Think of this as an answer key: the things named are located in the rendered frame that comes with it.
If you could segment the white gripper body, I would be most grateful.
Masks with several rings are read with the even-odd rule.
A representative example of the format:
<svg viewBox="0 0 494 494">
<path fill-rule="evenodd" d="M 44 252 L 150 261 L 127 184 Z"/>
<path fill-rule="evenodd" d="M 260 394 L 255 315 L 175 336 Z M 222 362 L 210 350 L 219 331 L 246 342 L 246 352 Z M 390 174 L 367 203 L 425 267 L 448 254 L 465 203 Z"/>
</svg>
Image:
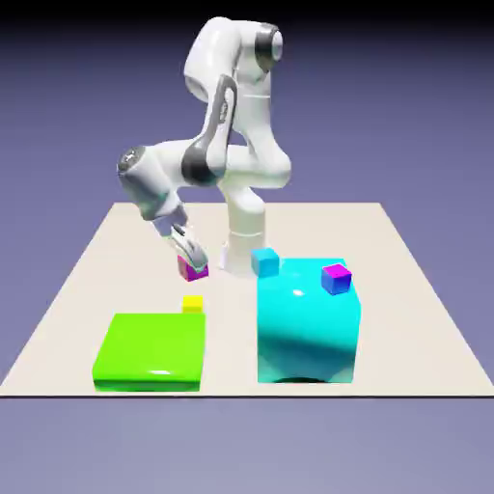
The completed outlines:
<svg viewBox="0 0 494 494">
<path fill-rule="evenodd" d="M 179 253 L 196 271 L 202 271 L 206 267 L 208 263 L 206 251 L 188 229 L 177 223 L 173 224 L 171 239 Z"/>
</svg>

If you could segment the small light blue cube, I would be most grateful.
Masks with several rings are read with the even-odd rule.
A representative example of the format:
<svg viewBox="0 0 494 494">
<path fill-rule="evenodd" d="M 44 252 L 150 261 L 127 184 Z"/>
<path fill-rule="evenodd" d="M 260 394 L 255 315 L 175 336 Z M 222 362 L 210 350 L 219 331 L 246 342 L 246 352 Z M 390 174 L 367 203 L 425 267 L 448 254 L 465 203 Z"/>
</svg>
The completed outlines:
<svg viewBox="0 0 494 494">
<path fill-rule="evenodd" d="M 251 251 L 251 266 L 258 278 L 272 277 L 279 274 L 280 258 L 272 248 Z"/>
</svg>

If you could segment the small blue and magenta cube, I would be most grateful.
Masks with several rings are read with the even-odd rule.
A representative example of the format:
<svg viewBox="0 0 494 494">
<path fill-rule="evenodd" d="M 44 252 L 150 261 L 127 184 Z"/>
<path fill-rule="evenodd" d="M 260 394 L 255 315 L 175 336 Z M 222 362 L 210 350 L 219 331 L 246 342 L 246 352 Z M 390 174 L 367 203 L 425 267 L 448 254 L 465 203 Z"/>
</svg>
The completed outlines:
<svg viewBox="0 0 494 494">
<path fill-rule="evenodd" d="M 321 285 L 332 295 L 349 291 L 352 273 L 341 263 L 323 266 L 321 270 Z"/>
</svg>

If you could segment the large green box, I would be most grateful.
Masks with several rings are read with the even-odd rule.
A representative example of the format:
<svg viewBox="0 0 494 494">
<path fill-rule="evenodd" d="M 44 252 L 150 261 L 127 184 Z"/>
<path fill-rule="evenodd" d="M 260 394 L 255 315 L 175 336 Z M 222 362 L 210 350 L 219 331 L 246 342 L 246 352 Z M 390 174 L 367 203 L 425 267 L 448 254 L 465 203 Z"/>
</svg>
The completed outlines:
<svg viewBox="0 0 494 494">
<path fill-rule="evenodd" d="M 197 392 L 206 343 L 203 313 L 116 314 L 96 356 L 105 392 Z"/>
</svg>

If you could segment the large cyan box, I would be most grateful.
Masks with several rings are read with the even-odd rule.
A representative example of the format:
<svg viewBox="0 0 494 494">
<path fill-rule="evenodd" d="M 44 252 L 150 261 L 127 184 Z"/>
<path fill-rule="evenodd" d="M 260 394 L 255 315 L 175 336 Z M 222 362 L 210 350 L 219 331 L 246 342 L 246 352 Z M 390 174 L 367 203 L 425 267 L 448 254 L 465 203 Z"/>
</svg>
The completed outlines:
<svg viewBox="0 0 494 494">
<path fill-rule="evenodd" d="M 335 263 L 346 267 L 342 258 L 284 258 L 278 275 L 257 279 L 260 383 L 353 380 L 362 309 L 353 280 L 342 294 L 322 287 L 322 267 Z"/>
</svg>

